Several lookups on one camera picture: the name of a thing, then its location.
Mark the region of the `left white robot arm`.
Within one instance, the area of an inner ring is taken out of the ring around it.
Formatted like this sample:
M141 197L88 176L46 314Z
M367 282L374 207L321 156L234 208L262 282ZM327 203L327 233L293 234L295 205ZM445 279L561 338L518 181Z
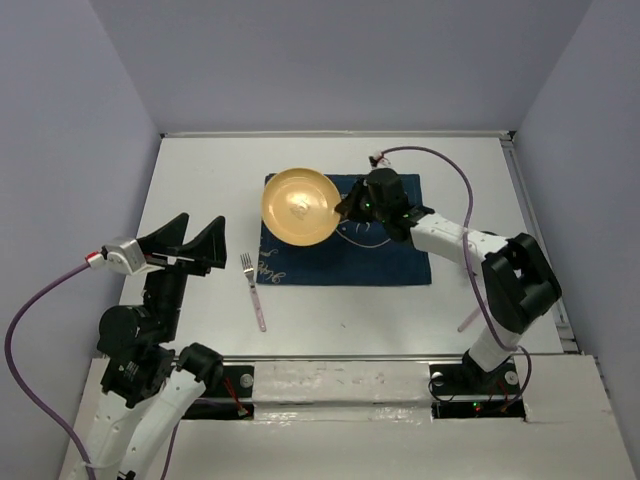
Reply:
M212 220L191 241L189 216L181 213L140 238L116 238L88 256L103 266L145 278L139 305L116 305L99 322L97 349L108 359L98 407L72 479L142 479L164 440L200 395L215 392L223 358L193 343L168 348L191 276L204 277L226 265L226 220Z

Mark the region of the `pink handled fork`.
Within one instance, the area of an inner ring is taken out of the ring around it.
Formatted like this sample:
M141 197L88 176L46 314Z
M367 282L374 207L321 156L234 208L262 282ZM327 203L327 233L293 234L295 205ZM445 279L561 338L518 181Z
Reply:
M257 321L259 330L265 333L267 331L267 326L264 319L260 298L256 288L255 269L251 261L250 254L249 253L241 254L240 260L241 260L244 276L246 277L248 282L249 294L252 301L253 310L256 316L256 321Z

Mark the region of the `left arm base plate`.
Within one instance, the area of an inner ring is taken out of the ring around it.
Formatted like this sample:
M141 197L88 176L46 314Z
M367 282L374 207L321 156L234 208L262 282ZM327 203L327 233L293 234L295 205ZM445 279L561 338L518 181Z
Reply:
M224 365L223 375L187 409L183 420L236 421L254 416L255 367L247 363Z

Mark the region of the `blue fish placemat cloth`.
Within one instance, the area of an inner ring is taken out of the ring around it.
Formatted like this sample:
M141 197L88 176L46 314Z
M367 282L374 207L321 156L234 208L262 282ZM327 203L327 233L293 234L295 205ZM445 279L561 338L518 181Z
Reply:
M296 247L261 227L257 282L286 286L402 287L432 283L429 256L389 239L378 223L342 221L325 241Z

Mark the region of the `pink handled knife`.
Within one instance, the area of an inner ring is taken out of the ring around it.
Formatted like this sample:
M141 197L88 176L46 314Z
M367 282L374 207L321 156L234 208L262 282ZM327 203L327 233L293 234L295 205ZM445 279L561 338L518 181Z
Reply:
M474 312L469 314L463 320L463 322L458 326L457 332L462 333L464 330L466 330L474 322L474 320L478 317L479 314L480 314L479 310L475 310Z

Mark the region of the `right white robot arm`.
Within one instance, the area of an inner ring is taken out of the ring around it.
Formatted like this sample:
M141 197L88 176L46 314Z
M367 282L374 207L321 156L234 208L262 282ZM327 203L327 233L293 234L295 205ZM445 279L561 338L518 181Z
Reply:
M473 230L435 210L409 202L401 177L390 168L359 178L335 207L343 218L378 223L389 238L463 266L485 318L485 327L464 353L462 384L482 392L516 352L530 326L560 299L556 275L536 239Z

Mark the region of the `yellow plate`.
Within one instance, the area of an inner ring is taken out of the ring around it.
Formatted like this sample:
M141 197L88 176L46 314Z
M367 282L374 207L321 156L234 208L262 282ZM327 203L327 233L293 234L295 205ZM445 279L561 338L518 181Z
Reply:
M341 195L324 174L309 168L290 168L266 181L261 218L271 234L297 247L327 240L340 222L335 207Z

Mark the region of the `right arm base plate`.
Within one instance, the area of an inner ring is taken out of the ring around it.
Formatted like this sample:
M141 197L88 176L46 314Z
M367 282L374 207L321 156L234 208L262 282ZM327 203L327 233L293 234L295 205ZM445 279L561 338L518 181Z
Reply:
M526 418L521 382L513 360L487 373L464 355L429 365L427 383L435 420Z

